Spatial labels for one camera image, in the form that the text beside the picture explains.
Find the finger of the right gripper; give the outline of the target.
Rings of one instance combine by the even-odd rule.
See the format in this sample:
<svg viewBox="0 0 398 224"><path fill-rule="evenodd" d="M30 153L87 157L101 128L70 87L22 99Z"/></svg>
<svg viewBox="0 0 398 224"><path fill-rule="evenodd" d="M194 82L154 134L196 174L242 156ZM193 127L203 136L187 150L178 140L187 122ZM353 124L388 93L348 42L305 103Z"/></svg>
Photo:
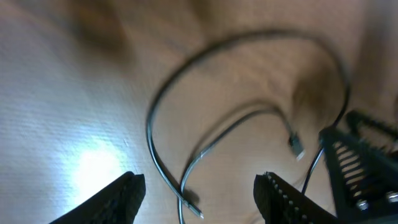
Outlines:
<svg viewBox="0 0 398 224"><path fill-rule="evenodd" d="M351 131L351 134L357 137L360 137L359 128L361 126L368 126L370 128L382 131L392 139L397 139L397 128L387 124L384 121L373 119L371 116L361 113L360 111L352 110L347 113L346 123Z"/></svg>
<svg viewBox="0 0 398 224"><path fill-rule="evenodd" d="M319 134L338 218L396 218L397 161L365 141L325 128Z"/></svg>

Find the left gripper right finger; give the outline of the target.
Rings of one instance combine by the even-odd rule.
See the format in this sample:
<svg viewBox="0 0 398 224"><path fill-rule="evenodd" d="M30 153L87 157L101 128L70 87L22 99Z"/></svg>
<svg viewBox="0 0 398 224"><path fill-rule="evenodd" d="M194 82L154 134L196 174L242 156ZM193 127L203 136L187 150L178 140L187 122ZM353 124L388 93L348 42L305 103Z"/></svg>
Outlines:
<svg viewBox="0 0 398 224"><path fill-rule="evenodd" d="M337 224L338 219L273 172L257 175L253 196L269 224Z"/></svg>

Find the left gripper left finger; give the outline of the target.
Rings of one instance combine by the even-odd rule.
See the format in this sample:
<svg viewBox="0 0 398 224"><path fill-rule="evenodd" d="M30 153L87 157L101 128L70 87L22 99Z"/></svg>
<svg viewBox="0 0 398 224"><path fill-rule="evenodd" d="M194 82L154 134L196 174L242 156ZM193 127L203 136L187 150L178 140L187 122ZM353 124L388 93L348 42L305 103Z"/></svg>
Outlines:
<svg viewBox="0 0 398 224"><path fill-rule="evenodd" d="M145 195L144 175L128 171L51 224L132 224Z"/></svg>

